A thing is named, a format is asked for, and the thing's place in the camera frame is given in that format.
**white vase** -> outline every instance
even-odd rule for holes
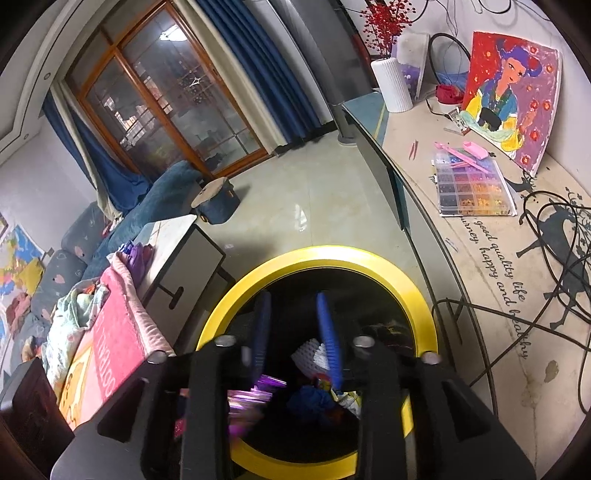
[[[406,112],[413,107],[408,86],[395,58],[374,60],[371,63],[375,78],[390,113]]]

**yellow ring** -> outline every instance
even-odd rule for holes
[[[437,334],[431,312],[415,284],[397,267],[370,252],[352,247],[308,247],[280,255],[255,268],[232,287],[210,315],[197,344],[226,331],[230,321],[257,292],[292,273],[310,268],[343,268],[365,275],[386,288],[399,302],[413,331],[415,354],[437,352]],[[402,406],[404,435],[413,429],[410,401]],[[291,463],[274,459],[242,440],[232,445],[232,460],[269,480],[338,480],[355,474],[357,453],[322,463]]]

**drawer handle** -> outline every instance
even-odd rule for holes
[[[177,306],[178,301],[181,299],[181,296],[184,293],[184,288],[179,287],[176,293],[172,293],[169,289],[163,287],[162,285],[158,285],[158,288],[162,290],[165,294],[170,295],[170,303],[168,304],[168,308],[170,310],[174,310]]]

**window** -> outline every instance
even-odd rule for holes
[[[91,36],[67,81],[121,160],[151,180],[183,159],[212,178],[266,155],[169,1],[119,4]]]

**small stool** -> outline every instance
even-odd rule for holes
[[[217,225],[227,221],[240,205],[234,187],[226,177],[216,179],[199,192],[191,208],[204,222]]]

